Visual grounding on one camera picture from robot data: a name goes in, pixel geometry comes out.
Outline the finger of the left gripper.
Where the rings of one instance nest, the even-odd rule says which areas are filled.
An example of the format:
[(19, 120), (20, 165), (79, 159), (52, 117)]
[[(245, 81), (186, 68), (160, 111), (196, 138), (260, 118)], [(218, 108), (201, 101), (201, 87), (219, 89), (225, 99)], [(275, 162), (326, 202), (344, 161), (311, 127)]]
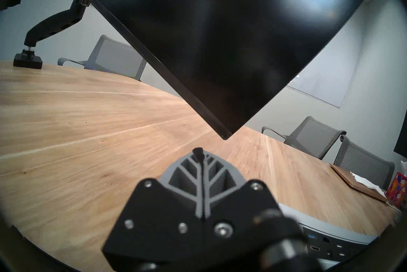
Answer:
[(0, 0), (0, 11), (6, 10), (20, 3), (21, 0)]

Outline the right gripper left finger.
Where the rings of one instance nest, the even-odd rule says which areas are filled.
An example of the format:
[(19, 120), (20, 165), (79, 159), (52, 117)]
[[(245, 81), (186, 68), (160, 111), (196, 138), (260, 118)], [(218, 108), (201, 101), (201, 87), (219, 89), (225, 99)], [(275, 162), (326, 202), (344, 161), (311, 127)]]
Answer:
[(203, 152), (187, 158), (195, 177), (168, 168), (167, 183), (137, 184), (102, 247), (115, 272), (203, 272)]

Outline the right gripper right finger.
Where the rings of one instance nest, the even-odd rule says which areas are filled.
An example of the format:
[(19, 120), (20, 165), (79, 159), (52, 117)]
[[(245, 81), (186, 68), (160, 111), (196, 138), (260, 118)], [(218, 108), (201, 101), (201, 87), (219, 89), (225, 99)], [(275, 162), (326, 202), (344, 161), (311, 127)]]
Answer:
[(205, 272), (265, 272), (280, 241), (280, 209), (267, 186), (246, 181), (230, 163), (203, 150)]

